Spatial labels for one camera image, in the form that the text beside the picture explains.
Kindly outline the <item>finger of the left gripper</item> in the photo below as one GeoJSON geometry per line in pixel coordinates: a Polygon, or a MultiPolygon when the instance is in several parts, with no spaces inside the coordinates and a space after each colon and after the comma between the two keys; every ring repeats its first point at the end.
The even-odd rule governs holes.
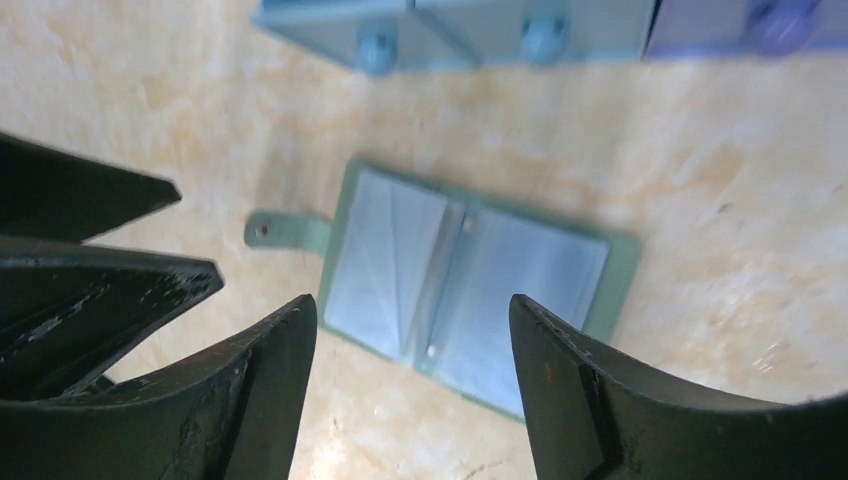
{"type": "Polygon", "coordinates": [[[2,238],[2,399],[80,393],[223,285],[211,260],[2,238]]]}
{"type": "Polygon", "coordinates": [[[1,233],[82,243],[181,200],[169,180],[1,134],[1,233]]]}

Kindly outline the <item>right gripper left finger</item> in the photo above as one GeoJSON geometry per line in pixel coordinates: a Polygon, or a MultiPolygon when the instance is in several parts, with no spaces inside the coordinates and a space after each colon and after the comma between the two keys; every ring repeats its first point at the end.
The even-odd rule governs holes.
{"type": "Polygon", "coordinates": [[[5,479],[285,479],[317,336],[310,295],[100,393],[1,404],[5,479]]]}

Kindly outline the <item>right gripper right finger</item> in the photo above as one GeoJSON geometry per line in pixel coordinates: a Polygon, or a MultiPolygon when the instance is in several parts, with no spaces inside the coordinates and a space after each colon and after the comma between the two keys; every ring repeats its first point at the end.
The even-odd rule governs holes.
{"type": "Polygon", "coordinates": [[[512,350],[541,479],[843,479],[847,398],[780,404],[652,367],[526,295],[512,350]]]}

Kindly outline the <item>green leather card holder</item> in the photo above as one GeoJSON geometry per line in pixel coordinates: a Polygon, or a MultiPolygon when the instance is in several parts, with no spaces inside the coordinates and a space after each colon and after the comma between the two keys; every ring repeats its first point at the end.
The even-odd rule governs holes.
{"type": "Polygon", "coordinates": [[[511,298],[607,342],[642,257],[630,233],[364,159],[347,165],[333,218],[257,210],[244,240],[323,259],[325,330],[516,420],[511,298]]]}

